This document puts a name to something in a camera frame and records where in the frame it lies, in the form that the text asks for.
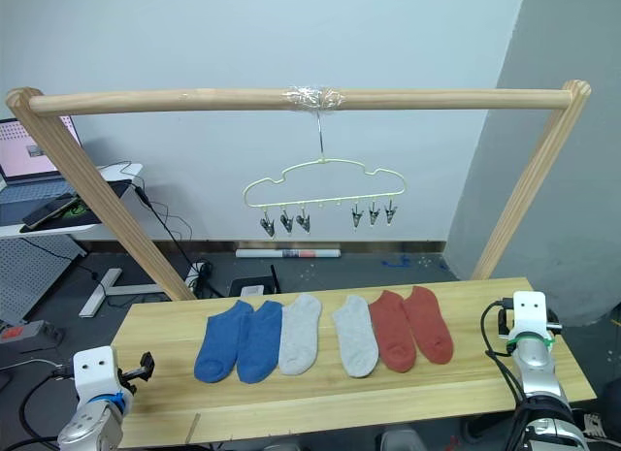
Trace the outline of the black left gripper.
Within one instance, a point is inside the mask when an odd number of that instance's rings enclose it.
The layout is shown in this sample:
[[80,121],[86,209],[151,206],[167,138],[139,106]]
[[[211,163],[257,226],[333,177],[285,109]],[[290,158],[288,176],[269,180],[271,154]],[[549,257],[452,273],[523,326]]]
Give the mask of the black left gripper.
[[140,367],[128,371],[123,371],[121,368],[117,369],[117,377],[120,385],[127,389],[131,394],[137,392],[137,387],[132,384],[132,381],[136,378],[142,380],[149,380],[152,377],[155,363],[150,352],[145,352],[140,361]]

